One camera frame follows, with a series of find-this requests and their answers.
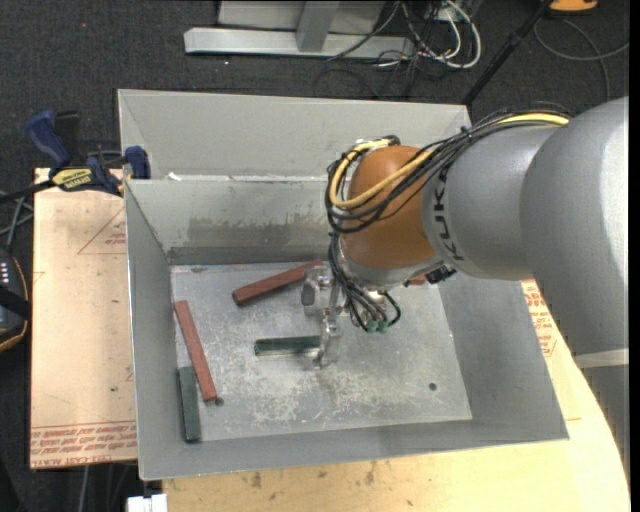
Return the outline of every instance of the wire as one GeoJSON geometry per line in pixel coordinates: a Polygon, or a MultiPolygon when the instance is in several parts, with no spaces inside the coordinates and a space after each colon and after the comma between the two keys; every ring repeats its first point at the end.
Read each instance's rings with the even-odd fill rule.
{"type": "Polygon", "coordinates": [[[20,198],[18,201],[18,206],[16,206],[13,212],[13,220],[11,221],[11,226],[9,227],[9,234],[7,235],[6,246],[7,249],[11,249],[11,245],[13,244],[13,237],[16,234],[16,228],[18,227],[18,219],[20,218],[20,212],[22,211],[22,207],[26,197],[20,198]]]}
{"type": "Polygon", "coordinates": [[[545,50],[551,52],[553,55],[556,55],[557,57],[560,57],[562,59],[578,61],[578,62],[591,62],[591,61],[596,61],[596,60],[599,61],[600,62],[600,67],[602,68],[602,75],[604,77],[605,99],[608,101],[609,98],[611,98],[611,81],[609,80],[609,70],[607,69],[607,65],[605,64],[604,59],[612,57],[613,55],[617,55],[618,53],[626,50],[629,47],[629,42],[627,41],[627,43],[623,44],[621,47],[617,48],[616,50],[613,50],[613,51],[608,52],[606,54],[600,54],[600,50],[596,46],[596,44],[593,41],[593,39],[591,39],[591,37],[589,37],[589,34],[587,34],[584,30],[582,30],[575,23],[572,23],[572,22],[567,21],[567,20],[561,20],[561,21],[565,25],[568,25],[571,28],[573,28],[576,31],[578,31],[580,33],[580,35],[587,41],[587,43],[589,43],[589,45],[591,46],[591,49],[593,50],[593,52],[596,55],[594,55],[593,57],[576,57],[576,56],[573,56],[573,55],[567,55],[565,53],[558,52],[557,50],[551,48],[545,42],[543,42],[542,39],[540,39],[540,35],[538,33],[538,23],[539,22],[536,23],[535,26],[533,27],[533,34],[534,34],[534,36],[536,38],[536,41],[538,41],[538,43],[540,43],[540,45],[545,50]]]}
{"type": "MultiPolygon", "coordinates": [[[[29,222],[31,219],[33,219],[33,215],[26,215],[25,217],[22,217],[18,222],[16,222],[16,227],[20,227],[23,224],[26,224],[27,222],[29,222]]],[[[9,231],[11,231],[11,228],[13,226],[9,226],[7,228],[4,229],[0,229],[0,236],[2,235],[6,235],[7,233],[9,233],[9,231]]]]}
{"type": "Polygon", "coordinates": [[[80,491],[80,500],[78,501],[78,512],[84,510],[84,499],[87,494],[87,486],[89,484],[89,465],[84,467],[84,477],[82,479],[82,490],[80,491]]]}
{"type": "Polygon", "coordinates": [[[364,45],[372,37],[378,35],[387,27],[387,25],[389,25],[389,23],[391,23],[391,20],[393,20],[393,18],[395,17],[399,7],[400,7],[400,2],[394,2],[391,14],[382,25],[380,25],[377,29],[367,34],[362,40],[360,40],[358,43],[353,45],[351,48],[348,48],[345,51],[338,53],[337,55],[333,55],[332,57],[329,57],[327,61],[337,60],[337,59],[341,59],[342,57],[346,57],[347,55],[355,52],[358,48],[364,45]]]}
{"type": "Polygon", "coordinates": [[[334,69],[327,69],[324,72],[320,73],[316,79],[313,81],[313,85],[312,85],[312,90],[313,90],[313,95],[318,98],[318,83],[320,82],[320,80],[322,78],[324,78],[325,76],[331,74],[331,73],[344,73],[345,75],[349,75],[349,76],[353,76],[355,78],[358,79],[358,81],[363,84],[367,89],[369,89],[369,92],[371,93],[371,96],[374,99],[377,99],[380,97],[380,95],[378,94],[378,91],[376,91],[373,86],[367,82],[361,75],[359,75],[358,73],[356,73],[355,71],[351,71],[350,69],[342,69],[342,68],[334,68],[334,69]]]}
{"type": "MultiPolygon", "coordinates": [[[[4,192],[3,190],[0,190],[0,196],[4,196],[4,195],[7,195],[7,193],[4,192]]],[[[33,219],[33,215],[31,214],[26,215],[23,218],[20,218],[20,213],[22,213],[23,209],[33,211],[33,206],[31,206],[29,203],[26,202],[26,197],[14,199],[13,202],[16,203],[16,207],[15,207],[15,210],[13,211],[11,224],[9,224],[9,226],[6,228],[0,229],[0,236],[7,235],[7,241],[6,241],[7,250],[11,250],[11,246],[13,245],[13,239],[16,234],[16,229],[19,226],[22,226],[26,222],[33,219]]]]}
{"type": "MultiPolygon", "coordinates": [[[[480,33],[478,32],[477,27],[471,20],[471,17],[457,3],[451,0],[446,0],[446,5],[454,9],[471,28],[471,34],[473,36],[472,46],[475,50],[475,55],[473,59],[465,63],[457,63],[457,62],[451,61],[451,59],[456,57],[461,51],[462,36],[460,34],[460,31],[458,30],[456,22],[451,18],[451,14],[448,11],[446,11],[446,15],[449,18],[447,23],[452,27],[453,33],[456,36],[456,47],[455,49],[449,49],[444,52],[438,53],[432,49],[430,44],[427,44],[427,42],[424,40],[423,37],[420,36],[420,34],[418,34],[413,23],[411,22],[409,8],[407,7],[406,2],[402,2],[402,11],[404,13],[407,26],[409,27],[409,31],[413,35],[415,39],[415,44],[418,48],[417,54],[420,57],[424,57],[430,60],[440,62],[441,64],[451,69],[461,70],[461,69],[471,68],[478,63],[478,61],[482,56],[482,40],[480,39],[480,33]]],[[[433,13],[432,13],[432,16],[430,16],[430,21],[433,22],[433,13]]]]}
{"type": "Polygon", "coordinates": [[[113,507],[116,504],[116,500],[120,499],[120,489],[122,488],[122,484],[124,483],[124,479],[127,476],[127,473],[129,472],[130,468],[131,466],[126,465],[122,470],[122,474],[120,475],[120,478],[118,478],[118,483],[116,484],[116,487],[113,491],[113,495],[111,496],[111,501],[109,503],[110,510],[113,510],[113,507]]]}
{"type": "MultiPolygon", "coordinates": [[[[562,21],[565,25],[569,25],[570,27],[574,28],[575,30],[577,30],[578,32],[580,32],[580,34],[589,42],[589,44],[591,45],[592,48],[596,48],[593,40],[589,37],[589,35],[582,30],[580,27],[578,27],[578,25],[576,25],[575,23],[572,23],[568,20],[559,20],[562,21]]],[[[556,50],[555,48],[552,48],[551,46],[549,46],[547,43],[545,43],[542,38],[540,37],[540,33],[538,30],[538,23],[535,24],[535,26],[533,27],[533,33],[535,35],[536,41],[538,41],[538,43],[540,43],[540,45],[547,50],[550,53],[553,53],[555,56],[563,58],[563,59],[567,59],[567,60],[575,60],[578,62],[593,62],[596,60],[602,60],[602,59],[608,59],[609,57],[613,57],[614,55],[618,55],[619,53],[622,53],[623,51],[625,51],[627,48],[629,48],[629,41],[627,41],[626,43],[624,43],[622,46],[620,46],[619,48],[616,48],[615,50],[612,50],[610,52],[607,53],[603,53],[601,54],[599,51],[596,50],[596,55],[593,55],[591,57],[581,57],[578,55],[570,55],[567,53],[562,53],[558,50],[556,50]]]]}
{"type": "Polygon", "coordinates": [[[325,191],[325,206],[329,223],[337,233],[355,233],[361,231],[374,222],[395,215],[397,211],[407,203],[407,200],[404,200],[400,207],[396,208],[393,213],[387,215],[387,217],[383,217],[384,212],[394,199],[400,197],[409,187],[423,178],[424,181],[420,182],[420,188],[424,187],[430,179],[451,165],[469,146],[475,144],[483,137],[498,130],[514,126],[549,124],[563,126],[568,122],[568,119],[564,114],[549,111],[520,111],[493,114],[472,128],[463,128],[459,134],[423,147],[392,175],[373,185],[357,197],[344,201],[338,199],[338,190],[344,186],[348,169],[367,152],[397,144],[399,141],[397,141],[397,138],[389,136],[375,141],[356,144],[351,150],[345,153],[340,160],[329,166],[328,182],[325,191]],[[374,197],[380,194],[382,190],[394,182],[396,182],[396,184],[386,197],[371,206],[364,207],[374,197]]]}

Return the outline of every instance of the black cable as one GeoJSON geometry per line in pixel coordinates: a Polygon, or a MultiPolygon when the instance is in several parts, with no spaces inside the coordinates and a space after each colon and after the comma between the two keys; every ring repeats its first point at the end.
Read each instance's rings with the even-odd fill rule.
{"type": "Polygon", "coordinates": [[[382,32],[387,27],[387,25],[389,25],[389,23],[391,23],[391,20],[393,20],[393,18],[395,17],[396,13],[398,12],[399,7],[400,7],[400,2],[394,2],[393,10],[391,11],[391,14],[387,18],[387,20],[384,23],[382,23],[382,25],[380,25],[377,29],[375,29],[372,32],[370,32],[369,34],[367,34],[361,41],[359,41],[358,43],[353,45],[351,48],[347,48],[343,52],[340,52],[337,55],[334,55],[332,57],[329,57],[327,59],[327,61],[329,62],[329,61],[341,59],[342,57],[346,57],[347,55],[355,52],[358,48],[360,48],[362,45],[364,45],[372,37],[378,35],[380,32],[382,32]]]}
{"type": "Polygon", "coordinates": [[[324,70],[322,73],[320,73],[315,80],[313,81],[313,84],[311,86],[311,90],[313,91],[313,95],[316,98],[320,98],[321,96],[318,95],[318,91],[317,91],[317,87],[318,84],[320,83],[320,81],[326,77],[327,75],[330,75],[331,73],[344,73],[345,75],[349,75],[349,76],[353,76],[355,78],[358,79],[358,81],[364,85],[367,89],[369,89],[369,92],[371,93],[371,99],[378,99],[380,98],[380,94],[378,94],[378,91],[376,91],[373,86],[367,81],[365,80],[365,78],[356,73],[355,71],[352,71],[350,69],[344,69],[344,68],[331,68],[331,69],[326,69],[324,70]]]}
{"type": "Polygon", "coordinates": [[[11,246],[13,245],[13,237],[15,236],[16,228],[18,227],[18,219],[20,218],[20,212],[22,212],[22,207],[24,206],[24,202],[26,199],[26,197],[20,198],[20,200],[18,201],[18,205],[13,212],[13,219],[9,228],[9,234],[7,235],[7,250],[11,250],[11,246]]]}
{"type": "MultiPolygon", "coordinates": [[[[432,153],[429,155],[429,158],[426,159],[426,161],[423,162],[420,165],[420,167],[415,169],[412,173],[404,176],[402,180],[396,186],[394,186],[394,188],[388,193],[388,195],[384,199],[380,200],[373,206],[362,209],[361,206],[366,204],[365,202],[363,203],[363,205],[359,205],[357,207],[358,211],[354,211],[355,209],[350,209],[350,210],[346,210],[346,212],[348,213],[345,213],[344,211],[339,212],[339,211],[336,211],[335,207],[332,205],[329,197],[329,185],[333,180],[334,172],[335,172],[335,169],[337,168],[337,165],[331,166],[330,167],[331,171],[329,173],[329,185],[327,186],[327,189],[325,192],[325,206],[327,208],[327,217],[331,227],[334,229],[334,231],[338,233],[355,233],[355,232],[361,231],[366,227],[370,226],[371,224],[373,224],[374,222],[382,220],[383,219],[382,214],[386,211],[389,204],[394,199],[399,197],[402,193],[404,193],[418,179],[426,175],[426,178],[425,178],[425,184],[426,184],[426,181],[432,179],[434,176],[440,173],[441,170],[446,168],[447,165],[450,165],[450,163],[452,163],[464,151],[466,151],[468,147],[475,144],[478,140],[488,135],[491,135],[492,133],[495,133],[497,131],[513,128],[516,126],[548,124],[544,121],[536,121],[536,120],[511,121],[509,123],[499,122],[511,116],[522,115],[525,113],[528,113],[528,112],[520,112],[517,114],[516,113],[494,114],[488,118],[485,118],[485,120],[481,121],[473,128],[466,129],[460,134],[454,135],[449,139],[445,139],[444,141],[436,143],[435,144],[436,147],[432,151],[432,153]],[[344,226],[343,225],[344,221],[358,221],[359,224],[344,226]]],[[[410,163],[411,161],[415,160],[415,158],[417,158],[422,152],[424,152],[427,148],[430,148],[432,146],[434,146],[434,144],[431,144],[429,146],[425,146],[425,148],[422,148],[407,163],[410,163]]],[[[346,179],[346,171],[342,175],[341,179],[346,179]]],[[[391,215],[395,215],[398,210],[399,209],[397,209],[391,215]]]]}

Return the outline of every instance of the wooden block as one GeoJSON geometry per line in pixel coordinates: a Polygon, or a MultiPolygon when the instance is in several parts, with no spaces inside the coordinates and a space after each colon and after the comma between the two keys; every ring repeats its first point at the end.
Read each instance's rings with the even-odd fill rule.
{"type": "Polygon", "coordinates": [[[263,279],[262,281],[257,281],[255,283],[243,286],[242,288],[238,288],[231,294],[231,296],[238,306],[244,306],[248,302],[262,297],[267,293],[279,290],[280,288],[284,288],[285,286],[288,286],[292,283],[302,281],[304,279],[304,271],[306,269],[321,264],[322,260],[315,260],[310,263],[305,263],[304,265],[292,268],[291,270],[287,270],[286,272],[282,272],[281,274],[277,274],[275,276],[263,279]]]}
{"type": "Polygon", "coordinates": [[[207,358],[204,355],[200,336],[198,336],[196,324],[193,321],[191,309],[189,309],[189,303],[186,300],[181,300],[174,304],[174,308],[178,315],[178,323],[182,329],[184,342],[187,345],[187,350],[191,357],[191,363],[198,378],[202,399],[205,402],[215,400],[218,397],[218,392],[216,391],[213,377],[211,377],[211,372],[209,371],[207,358]]]}
{"type": "Polygon", "coordinates": [[[178,379],[180,382],[180,398],[182,400],[184,437],[188,443],[195,443],[202,439],[202,428],[198,411],[196,374],[193,366],[179,368],[178,379]]]}

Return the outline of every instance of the white wire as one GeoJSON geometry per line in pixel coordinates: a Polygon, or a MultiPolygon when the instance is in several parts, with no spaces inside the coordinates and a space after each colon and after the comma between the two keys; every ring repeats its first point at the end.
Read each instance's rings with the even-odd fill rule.
{"type": "MultiPolygon", "coordinates": [[[[451,62],[450,59],[455,57],[460,52],[460,48],[462,46],[462,38],[460,36],[460,32],[458,31],[458,27],[456,26],[455,22],[451,18],[451,15],[448,12],[447,12],[447,16],[449,17],[449,22],[450,22],[451,26],[454,28],[454,31],[455,31],[455,34],[456,34],[456,39],[458,40],[458,46],[457,46],[456,50],[454,50],[453,52],[448,50],[448,51],[446,51],[446,52],[444,52],[442,54],[437,54],[433,50],[431,50],[431,48],[429,48],[429,47],[427,47],[426,45],[423,44],[424,51],[419,51],[418,55],[420,55],[421,57],[425,57],[425,58],[429,58],[429,59],[441,62],[442,64],[444,64],[448,68],[452,68],[452,69],[468,69],[468,68],[471,68],[471,67],[475,66],[478,63],[478,61],[480,60],[480,57],[482,56],[482,41],[480,39],[480,33],[478,32],[478,29],[476,28],[475,24],[471,21],[471,18],[469,17],[469,15],[466,12],[464,12],[464,10],[462,10],[462,8],[458,4],[456,4],[452,0],[447,0],[447,5],[449,5],[453,9],[455,9],[458,12],[458,14],[460,14],[462,19],[465,22],[467,22],[469,24],[469,26],[471,27],[471,32],[472,32],[473,38],[475,40],[475,56],[474,56],[474,58],[469,62],[461,63],[461,64],[455,63],[455,62],[451,62]]],[[[403,3],[402,7],[403,7],[405,15],[407,16],[407,19],[408,19],[409,16],[408,16],[408,11],[407,11],[406,5],[403,3]]],[[[409,28],[410,28],[411,32],[413,33],[413,35],[416,36],[418,38],[418,40],[420,40],[419,35],[417,34],[415,29],[413,28],[413,25],[411,24],[410,21],[409,21],[409,28]]]]}

